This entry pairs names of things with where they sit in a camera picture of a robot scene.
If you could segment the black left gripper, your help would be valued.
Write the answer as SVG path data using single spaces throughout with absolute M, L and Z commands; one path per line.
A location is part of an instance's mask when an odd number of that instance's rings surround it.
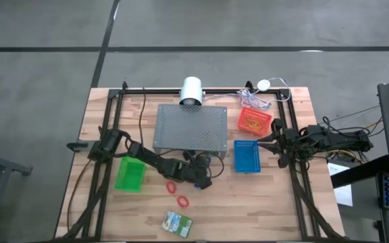
M 199 184 L 199 188 L 204 190 L 212 185 L 211 170 L 209 168 L 211 159 L 205 154 L 192 155 L 183 153 L 188 165 L 183 169 L 182 179 L 184 182 Z

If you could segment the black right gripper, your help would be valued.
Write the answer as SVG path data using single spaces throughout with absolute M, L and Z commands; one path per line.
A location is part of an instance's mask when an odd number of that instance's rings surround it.
M 295 140 L 296 132 L 291 128 L 284 128 L 282 120 L 275 118 L 271 123 L 271 134 L 257 141 L 258 146 L 278 155 L 278 167 L 285 168 L 298 161 L 294 148 Z

